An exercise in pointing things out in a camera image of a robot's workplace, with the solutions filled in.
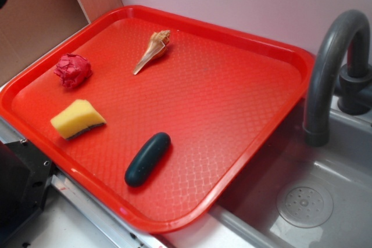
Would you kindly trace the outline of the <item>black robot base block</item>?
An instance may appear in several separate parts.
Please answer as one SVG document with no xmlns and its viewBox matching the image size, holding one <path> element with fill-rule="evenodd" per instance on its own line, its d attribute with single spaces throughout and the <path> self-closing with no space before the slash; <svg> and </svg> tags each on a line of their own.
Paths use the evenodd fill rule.
<svg viewBox="0 0 372 248">
<path fill-rule="evenodd" d="M 1 143 L 1 247 L 43 212 L 54 168 L 32 142 Z"/>
</svg>

